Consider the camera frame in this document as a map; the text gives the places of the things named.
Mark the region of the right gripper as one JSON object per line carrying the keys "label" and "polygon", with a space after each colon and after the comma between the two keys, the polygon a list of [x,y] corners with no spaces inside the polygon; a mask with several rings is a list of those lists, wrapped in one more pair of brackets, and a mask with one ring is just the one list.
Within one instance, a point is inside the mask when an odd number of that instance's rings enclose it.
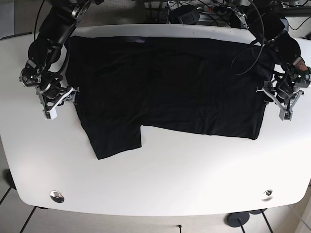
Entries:
{"label": "right gripper", "polygon": [[65,102],[75,102],[79,91],[78,87],[74,88],[71,86],[66,88],[61,86],[47,86],[43,90],[39,87],[36,88],[36,94],[43,106],[44,113],[56,111],[56,107],[61,106]]}

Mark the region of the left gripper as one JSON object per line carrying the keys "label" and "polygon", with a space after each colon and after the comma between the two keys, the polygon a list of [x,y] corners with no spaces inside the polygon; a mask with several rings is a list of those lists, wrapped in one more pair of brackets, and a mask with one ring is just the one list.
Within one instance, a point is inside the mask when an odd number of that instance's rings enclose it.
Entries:
{"label": "left gripper", "polygon": [[295,91],[291,96],[287,93],[287,97],[284,99],[280,97],[276,91],[276,88],[273,86],[273,83],[270,81],[265,81],[264,86],[261,89],[257,89],[257,92],[264,92],[273,102],[281,109],[284,110],[292,110],[296,103],[298,102],[299,98],[304,95],[304,91],[298,90]]}

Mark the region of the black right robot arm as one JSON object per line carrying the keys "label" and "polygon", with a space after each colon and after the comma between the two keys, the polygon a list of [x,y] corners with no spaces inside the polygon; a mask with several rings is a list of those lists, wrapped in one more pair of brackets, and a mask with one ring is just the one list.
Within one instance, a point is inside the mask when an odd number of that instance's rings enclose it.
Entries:
{"label": "black right robot arm", "polygon": [[75,94],[73,87],[62,87],[62,71],[50,68],[61,55],[62,47],[91,5],[89,0],[50,0],[51,10],[28,49],[28,60],[19,81],[34,87],[47,119],[57,116],[56,107]]}

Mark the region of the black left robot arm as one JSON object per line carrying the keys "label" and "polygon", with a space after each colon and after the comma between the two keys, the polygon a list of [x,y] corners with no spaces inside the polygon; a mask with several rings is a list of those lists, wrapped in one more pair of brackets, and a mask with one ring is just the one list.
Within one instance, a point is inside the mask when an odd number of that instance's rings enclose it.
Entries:
{"label": "black left robot arm", "polygon": [[268,48],[277,57],[284,73],[274,73],[276,84],[266,81],[261,89],[280,108],[281,120],[291,120],[293,107],[303,89],[311,84],[311,68],[301,56],[298,42],[288,33],[282,13],[294,10],[309,10],[309,6],[283,7],[279,0],[252,0],[242,6],[239,0],[228,1],[227,8],[255,37],[262,48]]}

